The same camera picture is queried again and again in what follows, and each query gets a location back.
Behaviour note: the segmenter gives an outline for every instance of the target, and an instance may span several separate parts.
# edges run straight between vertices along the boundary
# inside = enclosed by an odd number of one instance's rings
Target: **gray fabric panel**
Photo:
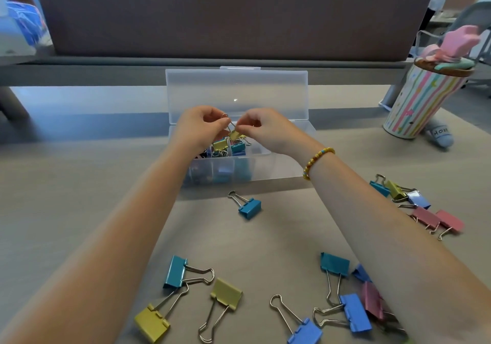
[[[429,0],[40,0],[59,55],[399,61]]]

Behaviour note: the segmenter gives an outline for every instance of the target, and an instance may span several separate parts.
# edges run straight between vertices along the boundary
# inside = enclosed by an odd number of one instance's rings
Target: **plastic box compartment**
[[[247,110],[274,108],[301,130],[315,135],[308,120],[307,71],[268,70],[181,70],[167,69],[169,136],[184,110],[196,105],[212,105],[228,114],[235,123]],[[185,185],[246,182],[270,178],[295,177],[302,169],[291,158],[277,154],[248,137],[245,155],[192,161]]]

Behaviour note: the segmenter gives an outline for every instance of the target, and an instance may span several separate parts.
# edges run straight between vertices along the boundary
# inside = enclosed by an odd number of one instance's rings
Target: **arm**
[[[210,106],[183,113],[162,156],[16,315],[1,343],[116,340],[190,162],[228,132],[222,114]]]
[[[324,147],[274,110],[254,109],[237,130],[302,167]],[[332,153],[312,184],[409,336],[420,343],[491,341],[491,292],[421,226]]]

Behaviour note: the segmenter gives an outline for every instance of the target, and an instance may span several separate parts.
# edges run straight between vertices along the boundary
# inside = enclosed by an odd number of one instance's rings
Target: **striped cup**
[[[413,65],[384,129],[396,137],[415,138],[443,101],[466,80],[467,77],[438,74]]]

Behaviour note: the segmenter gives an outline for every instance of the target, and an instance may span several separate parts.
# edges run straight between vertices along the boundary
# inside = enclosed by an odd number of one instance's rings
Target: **hand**
[[[251,109],[237,122],[236,130],[278,154],[286,154],[300,164],[304,157],[299,150],[322,150],[322,144],[298,129],[290,120],[274,109]]]
[[[213,141],[227,136],[230,118],[212,106],[196,106],[183,112],[172,133],[169,146],[176,147],[191,159],[210,147]]]

